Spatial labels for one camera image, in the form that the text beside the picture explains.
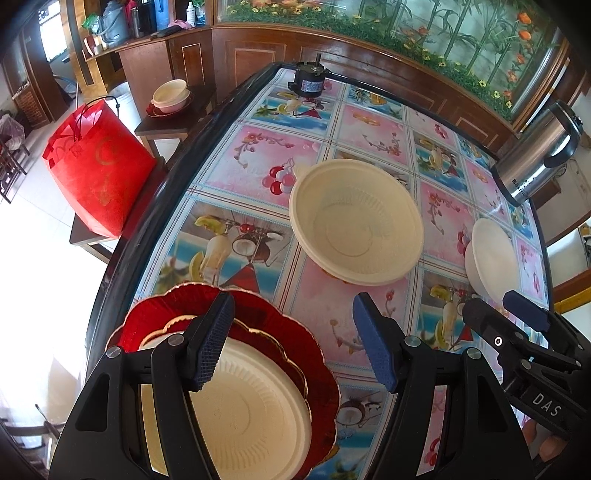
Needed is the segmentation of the cream ribbed plate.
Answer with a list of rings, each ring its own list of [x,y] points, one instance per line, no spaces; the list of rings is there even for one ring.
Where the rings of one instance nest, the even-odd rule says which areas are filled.
[[[222,479],[294,479],[311,448],[311,411],[287,373],[228,338],[204,388],[190,394]]]

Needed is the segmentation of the small red gold-rimmed plate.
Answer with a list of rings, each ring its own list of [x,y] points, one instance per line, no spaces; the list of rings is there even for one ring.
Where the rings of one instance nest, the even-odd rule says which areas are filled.
[[[184,328],[193,319],[195,319],[194,315],[179,315],[172,318],[163,328],[148,334],[140,342],[138,349],[147,349],[150,345],[154,347],[155,341],[161,339],[166,334],[182,333]],[[308,380],[305,377],[304,370],[296,362],[288,358],[287,350],[280,344],[280,341],[263,330],[250,328],[238,319],[232,322],[228,337],[255,348],[259,353],[273,360],[287,374],[288,378],[293,381],[304,402],[307,403],[308,411],[311,411],[310,403],[308,402]]]

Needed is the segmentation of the cream ribbed deep bowl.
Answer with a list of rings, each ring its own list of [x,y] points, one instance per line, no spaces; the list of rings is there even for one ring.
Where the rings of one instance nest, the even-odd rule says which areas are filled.
[[[367,162],[297,165],[290,226],[301,249],[332,277],[383,286],[407,275],[423,254],[425,230],[413,196]]]

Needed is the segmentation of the stacked bowls on side table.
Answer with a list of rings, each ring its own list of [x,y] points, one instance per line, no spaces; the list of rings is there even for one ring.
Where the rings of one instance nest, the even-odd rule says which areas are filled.
[[[173,79],[160,85],[152,94],[146,112],[152,116],[168,116],[181,111],[190,103],[191,92],[182,79]]]

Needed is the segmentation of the stainless steel kettle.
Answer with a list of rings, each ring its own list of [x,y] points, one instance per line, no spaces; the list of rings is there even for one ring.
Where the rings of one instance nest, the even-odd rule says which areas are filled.
[[[582,120],[565,102],[546,106],[492,167],[506,200],[518,207],[545,186],[573,156],[583,133]]]

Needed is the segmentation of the dark wooden stool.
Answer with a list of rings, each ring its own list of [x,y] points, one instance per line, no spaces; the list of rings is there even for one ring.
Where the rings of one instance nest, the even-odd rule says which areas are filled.
[[[124,223],[123,234],[127,238],[135,228],[135,225],[142,216],[144,210],[147,208],[152,197],[156,194],[162,181],[167,175],[167,166],[165,160],[159,157],[156,160],[156,166],[150,173],[148,179],[143,185],[142,190],[135,199],[135,202],[127,216]],[[114,250],[109,250],[105,244],[110,241],[110,238],[101,236],[91,231],[82,220],[75,215],[72,224],[69,243],[71,245],[82,248],[101,262],[108,264],[111,260]]]

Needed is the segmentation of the large red glass plate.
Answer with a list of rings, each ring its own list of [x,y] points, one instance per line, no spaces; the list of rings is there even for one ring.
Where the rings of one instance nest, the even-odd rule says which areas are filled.
[[[280,312],[259,294],[229,288],[235,299],[235,319],[250,328],[269,333],[280,341],[287,356],[304,370],[308,380],[308,402],[311,407],[311,448],[304,465],[294,475],[307,478],[315,467],[335,455],[337,415],[341,393],[335,376],[325,364],[325,356],[314,335],[303,324]],[[121,326],[110,335],[106,346],[118,346],[125,352],[138,350],[140,342],[179,315],[204,315],[221,288],[188,282],[166,293],[141,300],[126,315]]]

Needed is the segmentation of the red gift bag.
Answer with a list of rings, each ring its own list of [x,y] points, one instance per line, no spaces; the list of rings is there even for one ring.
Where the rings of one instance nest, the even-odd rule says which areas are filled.
[[[75,214],[107,238],[121,235],[157,165],[103,98],[71,113],[48,139],[42,158]]]

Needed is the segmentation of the small wooden side table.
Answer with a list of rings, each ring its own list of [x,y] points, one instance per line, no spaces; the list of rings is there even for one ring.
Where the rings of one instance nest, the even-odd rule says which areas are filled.
[[[216,107],[213,86],[190,86],[188,90],[190,95],[177,112],[163,113],[149,103],[146,116],[135,128],[134,134],[154,158],[161,158],[157,140],[176,139],[183,143],[200,119]]]

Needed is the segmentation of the small black motor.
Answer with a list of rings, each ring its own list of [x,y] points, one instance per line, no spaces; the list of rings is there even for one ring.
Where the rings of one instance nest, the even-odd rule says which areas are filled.
[[[329,74],[329,69],[322,65],[321,60],[322,54],[318,53],[314,61],[297,62],[294,80],[287,84],[288,89],[304,98],[320,97]]]

